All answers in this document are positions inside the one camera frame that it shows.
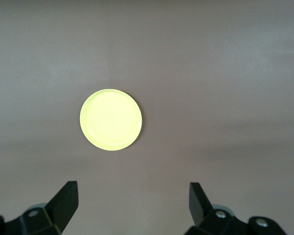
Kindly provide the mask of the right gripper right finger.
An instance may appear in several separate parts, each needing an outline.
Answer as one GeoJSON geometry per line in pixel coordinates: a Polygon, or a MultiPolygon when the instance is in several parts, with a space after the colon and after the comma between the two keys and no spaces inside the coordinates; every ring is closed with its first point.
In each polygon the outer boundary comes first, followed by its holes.
{"type": "Polygon", "coordinates": [[[214,208],[200,183],[190,183],[189,209],[194,225],[187,235],[284,235],[285,231],[274,220],[254,216],[247,223],[228,210],[214,208]]]}

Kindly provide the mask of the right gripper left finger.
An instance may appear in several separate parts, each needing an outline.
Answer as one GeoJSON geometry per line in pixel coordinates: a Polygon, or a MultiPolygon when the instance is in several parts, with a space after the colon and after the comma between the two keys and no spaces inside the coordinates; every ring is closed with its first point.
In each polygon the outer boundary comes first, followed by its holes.
{"type": "Polygon", "coordinates": [[[0,235],[61,235],[78,208],[78,184],[68,181],[45,205],[34,206],[6,222],[0,215],[0,235]]]}

